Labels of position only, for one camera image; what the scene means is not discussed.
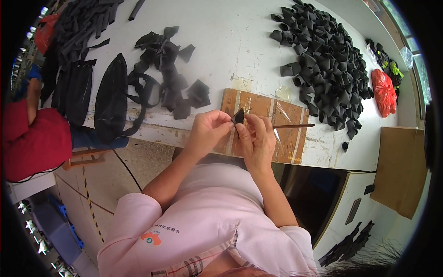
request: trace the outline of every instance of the blue jeans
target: blue jeans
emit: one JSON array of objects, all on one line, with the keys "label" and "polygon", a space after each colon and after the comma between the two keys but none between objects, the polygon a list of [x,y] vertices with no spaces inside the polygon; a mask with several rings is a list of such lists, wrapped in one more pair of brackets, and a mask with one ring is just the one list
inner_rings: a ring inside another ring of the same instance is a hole
[{"label": "blue jeans", "polygon": [[129,137],[118,137],[111,144],[103,144],[98,140],[95,129],[88,127],[73,128],[71,126],[72,149],[92,147],[95,149],[116,149],[128,145]]}]

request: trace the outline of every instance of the person in red shirt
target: person in red shirt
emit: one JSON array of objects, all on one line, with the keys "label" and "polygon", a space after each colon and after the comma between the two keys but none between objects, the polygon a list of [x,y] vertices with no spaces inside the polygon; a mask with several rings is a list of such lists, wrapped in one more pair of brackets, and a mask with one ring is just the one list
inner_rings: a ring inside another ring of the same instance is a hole
[{"label": "person in red shirt", "polygon": [[72,157],[72,149],[121,148],[128,137],[102,144],[94,129],[73,128],[57,109],[38,109],[40,82],[29,82],[27,98],[5,106],[2,122],[3,165],[6,180],[19,182],[35,173],[56,168]]}]

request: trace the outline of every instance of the wooden stool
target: wooden stool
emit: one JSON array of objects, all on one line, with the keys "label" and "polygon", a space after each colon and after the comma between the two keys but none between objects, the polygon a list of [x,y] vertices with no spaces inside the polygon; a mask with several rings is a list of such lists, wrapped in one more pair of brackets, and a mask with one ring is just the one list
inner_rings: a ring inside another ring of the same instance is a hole
[{"label": "wooden stool", "polygon": [[[71,168],[76,168],[79,166],[89,165],[89,164],[101,164],[105,162],[105,158],[103,155],[106,152],[110,152],[112,149],[91,149],[88,147],[88,150],[76,151],[72,153],[72,157],[63,163],[62,168],[64,170],[70,170]],[[85,156],[91,156],[91,160],[81,160],[81,161],[72,161],[75,158],[81,158]]]}]

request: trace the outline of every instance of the red plastic bag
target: red plastic bag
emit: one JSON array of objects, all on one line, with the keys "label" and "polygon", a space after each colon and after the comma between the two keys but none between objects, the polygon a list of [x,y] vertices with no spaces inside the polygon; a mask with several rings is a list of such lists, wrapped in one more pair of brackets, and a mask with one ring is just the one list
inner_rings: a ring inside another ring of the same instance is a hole
[{"label": "red plastic bag", "polygon": [[58,14],[45,16],[39,22],[39,25],[42,23],[46,24],[43,27],[37,28],[37,30],[35,31],[34,43],[37,46],[37,49],[42,54],[45,54],[48,46],[51,44],[52,36],[55,32],[54,25],[55,22],[57,22],[59,16],[60,15]]},{"label": "red plastic bag", "polygon": [[392,80],[380,69],[373,70],[371,77],[378,110],[383,118],[388,117],[389,113],[395,113],[396,111],[395,100],[397,95]]}]

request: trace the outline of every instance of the logo on shirt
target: logo on shirt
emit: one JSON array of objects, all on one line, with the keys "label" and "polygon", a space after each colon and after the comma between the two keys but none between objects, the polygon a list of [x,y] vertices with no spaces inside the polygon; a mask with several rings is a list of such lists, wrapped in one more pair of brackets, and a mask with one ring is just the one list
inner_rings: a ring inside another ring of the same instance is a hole
[{"label": "logo on shirt", "polygon": [[153,234],[152,232],[148,232],[141,236],[141,239],[146,241],[150,245],[160,245],[162,243],[161,239],[159,238],[159,234]]}]

